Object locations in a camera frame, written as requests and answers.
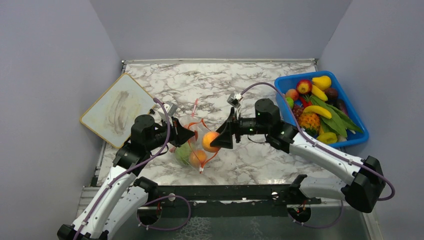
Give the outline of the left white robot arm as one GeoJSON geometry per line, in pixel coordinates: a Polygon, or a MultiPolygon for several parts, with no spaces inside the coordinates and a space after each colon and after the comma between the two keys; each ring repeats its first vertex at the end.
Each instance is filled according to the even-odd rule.
{"type": "Polygon", "coordinates": [[[143,167],[172,144],[180,147],[195,136],[175,117],[164,116],[162,124],[151,115],[136,117],[131,135],[120,148],[106,181],[72,224],[63,224],[60,240],[108,240],[141,206],[168,198],[160,196],[156,182],[139,177],[143,167]]]}

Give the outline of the pink peach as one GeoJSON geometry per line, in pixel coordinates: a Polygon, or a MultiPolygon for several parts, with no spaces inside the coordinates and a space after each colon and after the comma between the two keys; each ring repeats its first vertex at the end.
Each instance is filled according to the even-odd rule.
{"type": "Polygon", "coordinates": [[[200,168],[208,159],[207,154],[203,150],[194,150],[189,155],[189,163],[192,167],[200,168]]]}

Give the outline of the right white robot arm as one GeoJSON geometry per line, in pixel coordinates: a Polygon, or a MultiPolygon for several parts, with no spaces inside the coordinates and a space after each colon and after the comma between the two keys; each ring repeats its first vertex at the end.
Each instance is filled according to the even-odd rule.
{"type": "Polygon", "coordinates": [[[300,182],[288,190],[292,202],[300,204],[307,198],[327,198],[346,201],[363,213],[373,211],[386,186],[378,159],[373,156],[362,159],[319,142],[283,121],[280,109],[268,98],[257,100],[254,110],[254,117],[240,117],[232,107],[210,146],[232,149],[233,142],[240,142],[243,135],[264,135],[266,143],[276,150],[300,156],[338,177],[338,180],[301,177],[300,182]]]}

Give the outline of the green cabbage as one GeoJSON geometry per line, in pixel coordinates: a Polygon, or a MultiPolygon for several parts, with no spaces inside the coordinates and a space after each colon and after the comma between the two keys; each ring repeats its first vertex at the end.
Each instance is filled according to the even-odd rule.
{"type": "Polygon", "coordinates": [[[174,156],[178,163],[189,166],[191,153],[192,148],[190,147],[189,143],[186,142],[175,149],[174,156]]]}

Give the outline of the small orange peach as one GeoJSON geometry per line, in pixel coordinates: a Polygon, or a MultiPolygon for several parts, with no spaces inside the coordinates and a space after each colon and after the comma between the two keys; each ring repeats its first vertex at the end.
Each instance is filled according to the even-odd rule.
{"type": "Polygon", "coordinates": [[[203,138],[202,138],[202,147],[206,152],[209,153],[216,153],[218,152],[221,148],[220,147],[214,147],[211,146],[211,143],[215,140],[216,137],[219,136],[219,133],[216,131],[209,131],[207,132],[203,138]]]}

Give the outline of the red yellow apple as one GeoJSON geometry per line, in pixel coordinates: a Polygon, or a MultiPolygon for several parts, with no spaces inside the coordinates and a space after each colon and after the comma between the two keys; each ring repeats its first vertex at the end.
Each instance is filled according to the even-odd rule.
{"type": "Polygon", "coordinates": [[[308,79],[302,79],[300,80],[296,85],[296,90],[301,95],[307,95],[312,91],[313,84],[308,79]]]}

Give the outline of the clear orange zip top bag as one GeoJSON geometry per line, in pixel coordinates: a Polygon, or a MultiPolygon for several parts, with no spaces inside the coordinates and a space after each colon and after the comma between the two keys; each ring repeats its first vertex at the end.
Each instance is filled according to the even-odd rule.
{"type": "Polygon", "coordinates": [[[189,145],[192,149],[192,152],[195,151],[195,150],[203,150],[207,154],[207,160],[199,168],[193,167],[193,166],[191,166],[191,164],[190,165],[183,165],[181,163],[178,163],[176,158],[175,158],[175,149],[178,148],[178,147],[171,148],[170,152],[173,154],[174,159],[178,164],[180,164],[184,167],[190,166],[201,174],[201,173],[203,173],[204,168],[207,165],[207,163],[209,163],[211,160],[216,158],[217,155],[218,155],[218,152],[219,152],[219,151],[218,152],[207,152],[202,147],[203,136],[207,132],[210,132],[212,130],[207,127],[203,118],[192,117],[191,115],[190,116],[184,116],[182,118],[182,120],[180,120],[180,123],[183,125],[183,127],[187,128],[188,130],[195,132],[195,136],[187,141],[187,143],[189,143],[189,145]]]}

